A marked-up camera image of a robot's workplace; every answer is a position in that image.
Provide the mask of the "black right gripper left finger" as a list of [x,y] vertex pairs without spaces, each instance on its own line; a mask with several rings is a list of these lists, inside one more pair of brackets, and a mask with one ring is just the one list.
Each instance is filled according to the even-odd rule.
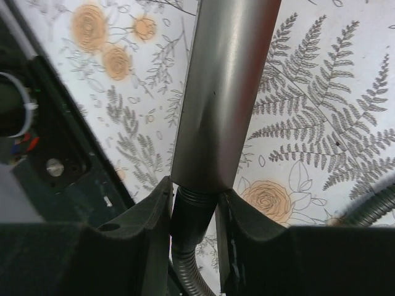
[[84,223],[1,225],[2,295],[165,295],[173,188],[98,228]]

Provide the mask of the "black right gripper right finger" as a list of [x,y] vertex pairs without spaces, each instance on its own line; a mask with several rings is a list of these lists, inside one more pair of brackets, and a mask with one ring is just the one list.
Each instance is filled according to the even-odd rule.
[[394,294],[391,228],[286,228],[235,191],[220,196],[216,219],[227,295]]

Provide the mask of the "grey handheld shower head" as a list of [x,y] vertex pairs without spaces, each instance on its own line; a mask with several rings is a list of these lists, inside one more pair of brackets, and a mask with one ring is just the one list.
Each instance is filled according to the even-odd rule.
[[279,10],[274,0],[199,3],[172,160],[180,187],[233,186]]

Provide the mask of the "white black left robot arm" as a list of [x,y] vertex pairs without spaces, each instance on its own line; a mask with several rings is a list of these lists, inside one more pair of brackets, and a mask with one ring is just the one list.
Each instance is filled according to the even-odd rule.
[[10,73],[1,72],[1,223],[39,223],[40,215],[13,174],[12,147],[25,127],[27,92]]

